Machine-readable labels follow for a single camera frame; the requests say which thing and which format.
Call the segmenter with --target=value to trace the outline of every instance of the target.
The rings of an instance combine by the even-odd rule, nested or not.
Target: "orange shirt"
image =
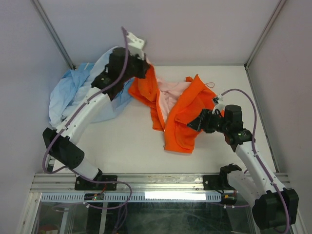
[[[194,79],[187,77],[186,81],[191,84],[181,94],[166,120],[159,105],[160,90],[152,65],[146,78],[135,78],[128,90],[131,96],[151,108],[153,129],[164,131],[164,149],[168,151],[191,153],[195,138],[200,132],[191,129],[187,124],[198,117],[202,109],[214,108],[212,98],[216,94],[207,88],[198,75]]]

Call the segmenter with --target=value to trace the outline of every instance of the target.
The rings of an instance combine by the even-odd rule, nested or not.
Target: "white table surface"
[[[204,83],[214,82],[212,90],[216,94],[239,88],[253,98],[243,66],[156,67],[156,75],[167,81],[182,81],[196,74]],[[248,99],[239,92],[224,97],[227,104],[242,107],[244,127],[252,131],[254,113]],[[259,116],[255,137],[263,158],[275,172]],[[230,163],[246,168],[221,133],[199,134],[192,154],[167,152],[163,146],[163,133],[152,129],[150,108],[137,100],[132,100],[117,118],[90,124],[78,143],[89,161],[104,173],[216,173]],[[54,170],[61,165],[56,161]]]

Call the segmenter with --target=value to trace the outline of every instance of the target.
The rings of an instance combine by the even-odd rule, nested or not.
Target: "gray wall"
[[[48,126],[49,94],[66,64],[29,0],[0,7],[0,233],[14,234]]]
[[[312,1],[290,0],[250,67],[268,138],[312,230]]]
[[[278,0],[40,0],[74,63],[147,39],[155,65],[242,65]]]

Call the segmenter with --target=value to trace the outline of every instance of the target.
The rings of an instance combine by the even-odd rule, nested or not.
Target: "fabric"
[[[73,100],[77,90],[89,77],[93,64],[83,63],[76,70],[68,70],[50,94],[49,117],[53,127],[61,123],[63,111]]]
[[[151,108],[153,129],[164,131],[164,149],[192,153],[199,132],[187,126],[202,111],[213,109],[211,91],[196,75],[185,82],[157,79],[151,66],[145,79],[135,78],[128,90],[135,99]]]
[[[49,117],[50,124],[57,127],[62,120],[70,116],[83,100],[91,83],[104,70],[109,62],[109,56],[113,47],[103,54],[96,63],[83,63],[76,70],[69,70],[59,81],[50,95]],[[124,88],[111,101],[105,105],[93,122],[100,122],[117,117],[126,105],[132,100],[127,90],[133,82],[133,78],[124,83]]]

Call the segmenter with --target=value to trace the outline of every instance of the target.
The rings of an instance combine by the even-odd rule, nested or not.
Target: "metal bar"
[[[265,25],[257,43],[255,44],[253,51],[251,52],[251,54],[249,55],[249,58],[246,62],[245,68],[246,70],[248,70],[250,64],[252,63],[254,57],[257,55],[262,43],[264,42],[265,38],[267,37],[270,29],[272,28],[273,24],[275,23],[278,15],[280,14],[280,12],[282,11],[285,3],[287,2],[287,0],[280,0],[277,4],[277,6],[275,7],[269,21],[267,22],[267,24]]]
[[[108,205],[107,202],[103,202],[103,208],[107,208],[107,205]],[[105,233],[106,215],[107,215],[107,210],[103,210],[102,216],[101,216],[101,223],[99,227],[99,234]]]
[[[36,11],[38,12],[43,24],[45,25],[45,27],[47,28],[52,40],[54,41],[55,45],[57,46],[58,50],[60,51],[60,53],[62,54],[64,60],[66,61],[67,65],[71,68],[71,69],[75,69],[75,65],[72,62],[71,58],[69,57],[63,43],[61,42],[58,34],[55,31],[55,28],[53,27],[51,21],[49,20],[46,12],[44,11],[41,3],[39,0],[30,0],[34,6],[34,8],[36,9]]]
[[[247,213],[247,219],[248,219],[248,224],[249,224],[249,230],[251,230],[251,234],[260,234],[260,230],[254,221],[252,210],[246,209],[246,213]]]
[[[296,223],[292,225],[293,234],[308,234],[308,230],[303,222],[300,211],[297,212]]]
[[[34,228],[36,216],[39,208],[41,193],[30,193],[22,214],[22,220],[19,223],[19,234],[30,234]]]
[[[69,208],[64,208],[62,223],[60,225],[59,234],[65,234],[65,227],[67,226]]]
[[[218,173],[210,174],[117,174],[118,181],[130,184],[134,193],[145,191],[185,191],[185,192],[201,192],[203,191],[203,175],[218,175]],[[291,185],[287,174],[277,173],[277,178],[289,188]],[[76,177],[74,174],[36,174],[31,192],[68,192],[81,193],[75,191]],[[124,184],[118,184],[117,193],[126,193],[129,189]]]
[[[268,132],[267,132],[267,129],[266,129],[265,124],[264,124],[263,116],[261,114],[262,113],[261,106],[260,106],[260,103],[258,101],[257,94],[255,93],[254,85],[253,85],[253,83],[252,83],[252,81],[250,79],[249,69],[246,69],[246,74],[247,74],[249,85],[250,85],[252,93],[253,93],[253,97],[254,97],[255,105],[257,107],[257,111],[258,111],[258,114],[259,114],[259,117],[260,117],[260,121],[262,123],[263,131],[264,131],[264,134],[265,134],[265,137],[267,139],[267,143],[268,143],[268,146],[269,146],[269,149],[270,149],[270,152],[271,152],[271,157],[272,157],[272,160],[273,160],[274,167],[275,167],[277,172],[280,172],[281,169],[280,169],[280,167],[278,165],[277,160],[274,157],[273,150],[272,150],[272,147],[271,147],[271,144],[270,144],[270,140],[268,138]]]

